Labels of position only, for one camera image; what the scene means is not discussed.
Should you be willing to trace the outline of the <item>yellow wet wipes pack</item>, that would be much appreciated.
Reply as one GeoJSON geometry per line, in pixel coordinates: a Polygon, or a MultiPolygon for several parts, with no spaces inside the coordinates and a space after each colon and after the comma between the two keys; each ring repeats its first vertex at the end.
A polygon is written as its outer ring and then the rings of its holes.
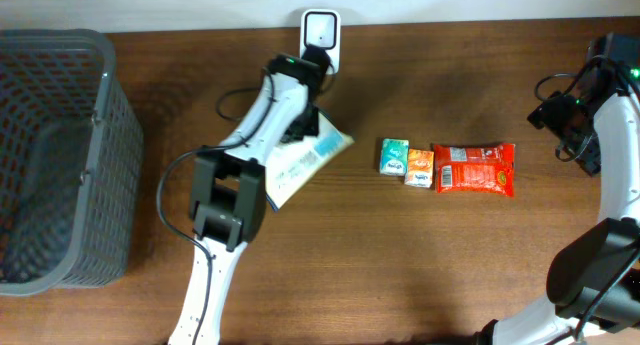
{"type": "Polygon", "coordinates": [[[266,196],[274,212],[279,211],[313,176],[354,139],[319,111],[319,134],[302,141],[279,143],[266,162],[266,196]]]}

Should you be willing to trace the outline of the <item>green tissue pack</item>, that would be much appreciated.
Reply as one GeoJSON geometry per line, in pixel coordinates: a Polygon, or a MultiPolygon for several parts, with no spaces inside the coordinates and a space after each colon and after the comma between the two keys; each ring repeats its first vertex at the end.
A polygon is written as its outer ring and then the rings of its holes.
{"type": "Polygon", "coordinates": [[[385,138],[381,145],[379,172],[383,175],[404,176],[408,166],[409,141],[385,138]]]}

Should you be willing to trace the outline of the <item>red snack bag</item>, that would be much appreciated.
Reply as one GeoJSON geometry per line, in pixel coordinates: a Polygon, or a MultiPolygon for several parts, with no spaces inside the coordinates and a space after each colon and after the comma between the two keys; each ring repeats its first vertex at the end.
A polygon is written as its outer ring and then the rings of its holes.
{"type": "Polygon", "coordinates": [[[481,192],[513,197],[515,145],[495,147],[434,146],[436,191],[481,192]]]}

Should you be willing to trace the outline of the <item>orange tissue pack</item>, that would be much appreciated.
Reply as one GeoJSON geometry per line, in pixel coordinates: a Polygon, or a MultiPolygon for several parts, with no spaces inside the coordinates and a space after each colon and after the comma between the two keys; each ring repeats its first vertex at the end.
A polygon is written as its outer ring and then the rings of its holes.
{"type": "Polygon", "coordinates": [[[432,151],[410,149],[408,151],[404,184],[430,188],[433,182],[433,166],[434,153],[432,151]]]}

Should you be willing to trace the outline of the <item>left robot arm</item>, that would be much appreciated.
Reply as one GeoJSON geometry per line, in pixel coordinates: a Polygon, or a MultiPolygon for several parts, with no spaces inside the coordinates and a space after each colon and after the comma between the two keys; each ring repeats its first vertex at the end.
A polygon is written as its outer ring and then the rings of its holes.
{"type": "Polygon", "coordinates": [[[260,230],[267,190],[267,160],[281,141],[319,132],[314,104],[333,64],[327,50],[309,45],[301,56],[280,54],[263,69],[262,85],[238,126],[217,146],[179,155],[161,176],[155,195],[163,223],[163,191],[169,175],[194,160],[188,216],[194,247],[189,284],[171,344],[217,344],[221,318],[239,259],[260,230]]]}

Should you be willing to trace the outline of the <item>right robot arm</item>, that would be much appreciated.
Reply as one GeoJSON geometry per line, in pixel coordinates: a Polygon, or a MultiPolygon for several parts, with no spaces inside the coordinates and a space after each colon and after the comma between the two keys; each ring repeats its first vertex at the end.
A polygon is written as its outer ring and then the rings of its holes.
{"type": "Polygon", "coordinates": [[[529,115],[560,141],[555,156],[601,182],[596,225],[553,259],[546,292],[519,313],[492,320],[475,344],[583,344],[639,326],[639,40],[591,41],[568,88],[529,115]]]}

